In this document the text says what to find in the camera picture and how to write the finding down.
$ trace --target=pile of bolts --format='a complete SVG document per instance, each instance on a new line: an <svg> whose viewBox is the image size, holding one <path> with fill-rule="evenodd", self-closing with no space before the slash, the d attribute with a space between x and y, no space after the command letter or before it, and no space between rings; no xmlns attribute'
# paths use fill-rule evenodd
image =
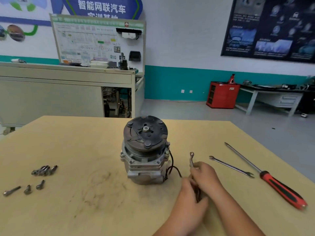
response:
<svg viewBox="0 0 315 236"><path fill-rule="evenodd" d="M42 166L38 170L33 170L31 174L34 176L49 176L49 175L53 175L55 171L57 170L57 168L58 168L57 165L55 165L53 168L50 168L50 166ZM36 189L37 190L43 189L44 183L45 183L45 180L42 180L41 183L36 186ZM10 194L17 191L18 189L21 189L21 186L15 187L12 190L6 190L3 193L3 196L9 196ZM28 185L26 189L24 190L24 194L28 195L30 193L32 193L31 185Z"/></svg>

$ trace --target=red cabinet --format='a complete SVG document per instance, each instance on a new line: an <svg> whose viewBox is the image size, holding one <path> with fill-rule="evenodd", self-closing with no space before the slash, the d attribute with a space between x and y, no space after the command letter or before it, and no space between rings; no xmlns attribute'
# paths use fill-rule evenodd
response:
<svg viewBox="0 0 315 236"><path fill-rule="evenodd" d="M211 108L234 108L239 84L211 82L207 105Z"/></svg>

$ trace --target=hand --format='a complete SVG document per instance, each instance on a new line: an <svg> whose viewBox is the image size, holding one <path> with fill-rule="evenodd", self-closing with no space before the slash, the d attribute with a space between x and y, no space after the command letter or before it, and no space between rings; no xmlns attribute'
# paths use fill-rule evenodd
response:
<svg viewBox="0 0 315 236"><path fill-rule="evenodd" d="M214 168L207 163L195 162L194 167L190 168L190 173L200 189L211 198L223 188Z"/></svg>
<svg viewBox="0 0 315 236"><path fill-rule="evenodd" d="M194 188L196 182L190 178L183 178L182 187L166 224L172 228L173 235L184 236L194 232L202 223L208 208L208 198L197 203Z"/></svg>

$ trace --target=person's right hand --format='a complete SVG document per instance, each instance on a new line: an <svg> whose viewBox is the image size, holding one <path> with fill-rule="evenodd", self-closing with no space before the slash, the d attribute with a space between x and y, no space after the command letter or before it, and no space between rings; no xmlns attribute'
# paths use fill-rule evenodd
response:
<svg viewBox="0 0 315 236"><path fill-rule="evenodd" d="M210 197L223 186L213 167L202 161L195 162L190 168L190 173L199 188Z"/></svg>

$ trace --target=red and black handle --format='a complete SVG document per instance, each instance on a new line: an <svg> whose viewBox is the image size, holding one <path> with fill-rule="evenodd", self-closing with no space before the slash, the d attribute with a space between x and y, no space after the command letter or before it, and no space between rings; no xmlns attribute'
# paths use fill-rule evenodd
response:
<svg viewBox="0 0 315 236"><path fill-rule="evenodd" d="M287 202L293 205L295 208L302 210L307 206L306 201L297 192L290 187L278 181L272 177L268 171L262 171L260 178L266 181L272 188L274 188Z"/></svg>

